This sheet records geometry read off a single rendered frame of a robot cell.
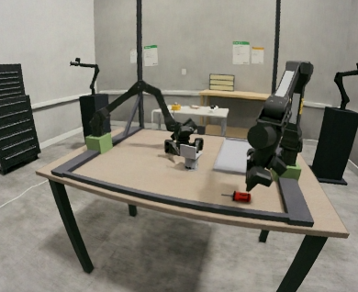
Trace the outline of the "red screwdriver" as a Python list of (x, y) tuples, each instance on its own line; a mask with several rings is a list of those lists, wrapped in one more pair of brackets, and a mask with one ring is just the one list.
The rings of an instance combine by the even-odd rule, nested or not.
[(234, 200), (245, 201), (245, 202), (251, 201), (251, 193), (241, 193), (241, 192), (234, 191), (234, 193), (231, 195), (224, 194), (223, 196), (233, 197), (232, 201)]

